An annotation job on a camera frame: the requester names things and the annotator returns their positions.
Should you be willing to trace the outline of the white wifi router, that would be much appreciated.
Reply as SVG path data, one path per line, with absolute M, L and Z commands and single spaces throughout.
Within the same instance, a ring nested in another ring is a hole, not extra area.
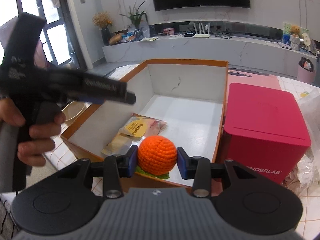
M 210 34 L 210 24 L 204 25 L 202 22 L 193 23 L 194 27 L 194 38 L 209 38 Z

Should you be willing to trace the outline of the red cardboard box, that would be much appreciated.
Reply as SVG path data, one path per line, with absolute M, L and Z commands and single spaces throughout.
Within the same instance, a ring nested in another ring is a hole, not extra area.
M 311 146 L 291 93 L 232 83 L 216 161 L 233 159 L 280 184 Z

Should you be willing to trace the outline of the orange crochet ball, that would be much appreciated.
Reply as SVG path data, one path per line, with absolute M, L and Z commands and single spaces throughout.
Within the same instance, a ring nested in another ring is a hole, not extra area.
M 177 161 L 177 150 L 172 141 L 153 135 L 138 146 L 136 171 L 158 179 L 169 179 L 169 172 Z

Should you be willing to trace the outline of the dried flowers in vase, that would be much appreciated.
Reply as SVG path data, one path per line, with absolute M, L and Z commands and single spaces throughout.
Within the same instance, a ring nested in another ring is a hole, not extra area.
M 92 18 L 93 24 L 100 28 L 101 36 L 105 46 L 109 46 L 109 40 L 111 39 L 111 33 L 109 26 L 112 26 L 112 20 L 106 11 L 95 14 Z

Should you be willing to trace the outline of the potted green plant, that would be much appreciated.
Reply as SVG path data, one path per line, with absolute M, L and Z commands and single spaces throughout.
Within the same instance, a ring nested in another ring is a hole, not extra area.
M 146 3 L 147 0 L 142 2 L 139 6 L 136 6 L 136 3 L 133 7 L 129 7 L 129 14 L 124 15 L 121 14 L 121 16 L 124 16 L 128 18 L 131 23 L 135 26 L 135 29 L 139 29 L 140 23 L 142 21 L 142 17 L 146 14 L 145 10 L 141 10 L 141 7 Z

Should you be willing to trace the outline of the teddy bear toy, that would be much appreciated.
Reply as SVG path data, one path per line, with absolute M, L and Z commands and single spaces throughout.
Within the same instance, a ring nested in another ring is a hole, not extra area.
M 290 25 L 290 35 L 293 37 L 300 37 L 300 27 L 298 25 Z

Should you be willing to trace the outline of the checked lemon tablecloth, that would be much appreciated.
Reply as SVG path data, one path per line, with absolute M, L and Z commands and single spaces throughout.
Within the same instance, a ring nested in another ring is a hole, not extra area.
M 315 92 L 316 87 L 313 85 L 287 77 L 266 76 L 264 73 L 248 73 L 243 69 L 228 70 L 227 89 L 229 89 L 232 83 L 288 92 L 295 97 L 299 105 L 304 102 L 302 98 L 308 94 L 311 94 L 310 100 L 319 95 L 319 92 Z M 53 139 L 55 141 L 55 148 L 47 152 L 45 156 L 57 170 L 76 161 L 77 157 L 67 144 L 63 142 L 61 135 L 54 136 Z M 318 155 L 319 150 L 308 149 L 284 180 L 284 185 L 297 193 L 302 201 L 303 215 L 298 224 L 297 232 L 304 239 L 313 239 L 319 234 L 319 172 L 317 170 L 319 165 L 315 162 L 315 158 Z

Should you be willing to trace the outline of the pink trash bin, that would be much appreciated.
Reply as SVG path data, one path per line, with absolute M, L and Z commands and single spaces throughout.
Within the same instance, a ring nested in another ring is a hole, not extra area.
M 315 80 L 316 70 L 314 64 L 306 57 L 301 57 L 298 63 L 297 80 L 312 84 Z

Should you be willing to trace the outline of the yellow snack packet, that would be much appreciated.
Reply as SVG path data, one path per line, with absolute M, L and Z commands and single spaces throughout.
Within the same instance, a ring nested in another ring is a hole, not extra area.
M 166 126 L 166 121 L 132 113 L 129 120 L 101 152 L 106 156 L 125 155 L 132 145 L 139 146 L 145 138 L 159 135 Z

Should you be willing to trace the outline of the orange white storage box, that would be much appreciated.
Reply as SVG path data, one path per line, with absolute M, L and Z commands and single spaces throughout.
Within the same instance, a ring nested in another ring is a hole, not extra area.
M 135 94 L 134 104 L 92 104 L 62 139 L 77 158 L 93 162 L 124 155 L 152 135 L 167 138 L 191 157 L 215 161 L 227 75 L 227 61 L 146 60 L 120 78 Z

